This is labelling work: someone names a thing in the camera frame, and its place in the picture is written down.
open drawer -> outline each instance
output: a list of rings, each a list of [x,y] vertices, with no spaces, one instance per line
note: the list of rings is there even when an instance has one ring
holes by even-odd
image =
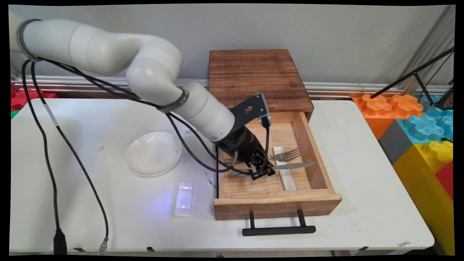
[[[283,147],[284,151],[300,148],[301,156],[289,163],[315,161],[301,169],[290,170],[296,190],[285,190],[279,171],[272,176],[252,180],[249,176],[232,176],[231,171],[219,173],[219,198],[214,200],[216,220],[328,215],[340,203],[342,197],[335,193],[321,155],[317,149],[304,112],[271,112],[269,152]],[[246,125],[263,146],[266,130],[253,120]],[[219,159],[230,158],[219,151]],[[236,164],[235,168],[246,165]]]

drawer handle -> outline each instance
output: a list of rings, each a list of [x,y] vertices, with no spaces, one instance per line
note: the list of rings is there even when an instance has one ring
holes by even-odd
[[[316,232],[315,226],[306,226],[303,210],[297,210],[299,227],[277,227],[277,228],[255,228],[255,217],[253,211],[250,212],[250,227],[242,229],[242,236],[251,235],[284,235],[284,234],[310,234]]]

white block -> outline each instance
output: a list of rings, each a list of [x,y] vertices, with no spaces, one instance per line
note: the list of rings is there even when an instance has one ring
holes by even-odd
[[[192,202],[193,183],[181,182],[179,184],[179,192],[177,193],[174,216],[190,217],[192,215]]]
[[[274,155],[277,155],[279,153],[283,153],[284,149],[282,147],[274,147],[272,149],[274,152]],[[276,165],[285,165],[285,162],[282,161],[276,161]],[[280,171],[280,179],[282,180],[282,183],[284,185],[285,190],[296,190],[295,183],[293,182],[293,178],[291,177],[290,170],[279,170]]]

knife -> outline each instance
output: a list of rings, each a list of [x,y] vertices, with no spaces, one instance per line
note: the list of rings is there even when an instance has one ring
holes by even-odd
[[[273,169],[273,170],[293,170],[293,169],[305,168],[305,167],[313,165],[314,163],[316,163],[316,162],[315,161],[310,161],[310,162],[303,162],[303,163],[290,163],[290,164],[284,164],[284,165],[279,165],[279,166],[273,166],[273,167],[271,167],[271,169]],[[250,171],[251,169],[238,169],[238,170],[240,170],[240,171]],[[235,172],[235,171],[233,171],[233,173],[235,173],[234,176],[243,175],[243,174]]]

white robotic arm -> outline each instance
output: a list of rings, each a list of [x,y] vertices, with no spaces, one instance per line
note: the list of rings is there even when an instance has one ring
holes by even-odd
[[[10,50],[23,52],[30,59],[54,60],[101,75],[115,75],[127,68],[127,82],[137,96],[162,106],[158,108],[162,112],[179,114],[226,154],[237,155],[252,169],[260,167],[252,179],[275,173],[267,161],[267,151],[245,127],[255,117],[263,127],[270,126],[263,94],[250,97],[232,112],[199,83],[189,83],[182,89],[174,85],[182,56],[163,38],[109,33],[70,20],[27,20],[10,11],[8,15]],[[253,109],[245,113],[250,103]]]
[[[26,21],[8,11],[10,50],[22,51],[16,39]],[[127,68],[127,82],[142,99],[166,106],[182,90],[174,85],[182,66],[180,51],[169,41],[151,35],[109,33],[70,20],[33,21],[23,28],[28,52],[100,75]],[[234,125],[234,115],[199,83],[184,86],[188,99],[173,109],[212,142],[223,139]]]

